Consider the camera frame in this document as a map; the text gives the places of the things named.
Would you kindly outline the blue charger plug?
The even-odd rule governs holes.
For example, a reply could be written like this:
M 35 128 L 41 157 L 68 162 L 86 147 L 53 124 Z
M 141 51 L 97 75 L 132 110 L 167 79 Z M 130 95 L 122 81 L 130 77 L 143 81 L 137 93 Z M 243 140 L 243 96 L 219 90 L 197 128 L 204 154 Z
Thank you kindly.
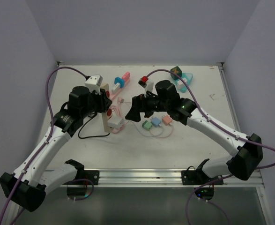
M 162 123 L 162 121 L 159 119 L 159 118 L 157 118 L 157 117 L 152 117 L 151 118 L 151 124 L 154 126 L 154 127 L 160 127 L 161 126 L 161 123 Z

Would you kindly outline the white charger plug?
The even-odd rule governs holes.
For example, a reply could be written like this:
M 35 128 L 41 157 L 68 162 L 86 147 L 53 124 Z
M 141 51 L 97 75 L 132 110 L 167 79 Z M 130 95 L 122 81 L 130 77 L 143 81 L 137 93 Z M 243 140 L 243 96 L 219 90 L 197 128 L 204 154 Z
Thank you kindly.
M 108 119 L 107 124 L 113 129 L 120 129 L 124 124 L 124 120 L 120 117 L 113 116 Z

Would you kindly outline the pink charger plug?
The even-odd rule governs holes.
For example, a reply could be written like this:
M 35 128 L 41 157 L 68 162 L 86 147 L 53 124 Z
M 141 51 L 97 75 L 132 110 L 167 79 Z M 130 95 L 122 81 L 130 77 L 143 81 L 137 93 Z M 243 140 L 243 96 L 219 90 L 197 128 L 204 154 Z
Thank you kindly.
M 163 124 L 165 124 L 165 125 L 167 125 L 167 126 L 170 126 L 171 125 L 171 123 L 172 123 L 172 118 L 169 116 L 169 115 L 165 115 L 165 116 L 163 116 L 163 118 L 162 118 L 162 122 L 163 122 Z

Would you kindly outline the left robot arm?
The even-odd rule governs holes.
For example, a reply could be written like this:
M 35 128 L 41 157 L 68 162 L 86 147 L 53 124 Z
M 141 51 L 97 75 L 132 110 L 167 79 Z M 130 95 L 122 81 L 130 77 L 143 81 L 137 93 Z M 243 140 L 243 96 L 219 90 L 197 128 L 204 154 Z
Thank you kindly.
M 104 131 L 112 131 L 108 125 L 112 117 L 111 104 L 108 84 L 97 88 L 74 87 L 69 94 L 67 108 L 61 108 L 52 116 L 46 134 L 30 156 L 12 173 L 5 172 L 1 175 L 0 185 L 8 201 L 33 212 L 43 203 L 46 195 L 60 185 L 68 182 L 82 183 L 85 178 L 84 166 L 72 159 L 55 170 L 51 177 L 45 176 L 44 172 L 90 114 L 101 114 Z

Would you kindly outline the white adapter plug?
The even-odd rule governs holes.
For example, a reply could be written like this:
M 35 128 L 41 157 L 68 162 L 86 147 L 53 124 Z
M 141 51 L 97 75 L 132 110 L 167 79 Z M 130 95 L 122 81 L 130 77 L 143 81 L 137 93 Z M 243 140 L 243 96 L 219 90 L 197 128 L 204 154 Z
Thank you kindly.
M 120 89 L 120 87 L 120 83 L 115 84 L 111 90 L 112 94 L 115 94 Z

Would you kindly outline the green charger plug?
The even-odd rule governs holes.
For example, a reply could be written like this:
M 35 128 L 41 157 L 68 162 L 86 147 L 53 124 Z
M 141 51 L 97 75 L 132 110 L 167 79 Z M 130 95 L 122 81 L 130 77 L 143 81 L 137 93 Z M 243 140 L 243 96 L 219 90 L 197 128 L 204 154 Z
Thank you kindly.
M 148 120 L 145 120 L 143 123 L 142 123 L 142 128 L 149 131 L 151 128 L 152 128 L 152 123 L 149 122 Z

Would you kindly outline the pink power strip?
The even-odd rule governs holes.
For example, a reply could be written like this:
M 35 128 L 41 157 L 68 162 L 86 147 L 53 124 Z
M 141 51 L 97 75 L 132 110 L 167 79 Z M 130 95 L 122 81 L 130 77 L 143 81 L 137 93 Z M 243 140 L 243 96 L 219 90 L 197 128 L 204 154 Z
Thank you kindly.
M 113 90 L 110 90 L 110 99 L 111 100 L 114 100 L 121 91 L 123 91 L 125 89 L 125 87 L 130 83 L 130 79 L 127 80 L 124 84 L 124 86 L 121 88 L 119 87 L 117 90 L 113 91 Z

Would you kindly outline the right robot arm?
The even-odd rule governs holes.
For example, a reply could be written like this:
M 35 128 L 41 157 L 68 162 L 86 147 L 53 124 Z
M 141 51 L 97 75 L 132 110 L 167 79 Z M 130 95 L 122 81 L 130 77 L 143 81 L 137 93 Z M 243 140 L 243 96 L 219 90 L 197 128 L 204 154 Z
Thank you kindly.
M 202 132 L 229 154 L 219 159 L 205 159 L 194 171 L 188 172 L 187 178 L 200 184 L 230 174 L 240 180 L 250 178 L 263 159 L 258 135 L 248 136 L 225 125 L 217 128 L 212 118 L 199 109 L 194 101 L 180 97 L 175 85 L 168 80 L 158 82 L 155 89 L 155 94 L 147 91 L 132 98 L 126 120 L 139 122 L 141 113 L 149 118 L 155 112 L 166 112 L 174 121 Z

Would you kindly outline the blue adapter plug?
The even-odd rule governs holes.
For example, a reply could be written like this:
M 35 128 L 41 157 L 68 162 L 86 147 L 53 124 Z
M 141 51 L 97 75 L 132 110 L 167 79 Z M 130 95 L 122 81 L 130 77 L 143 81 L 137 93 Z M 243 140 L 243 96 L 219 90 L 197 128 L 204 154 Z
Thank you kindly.
M 122 89 L 125 86 L 125 80 L 123 78 L 120 77 L 115 77 L 114 79 L 114 84 L 119 84 L 120 88 Z

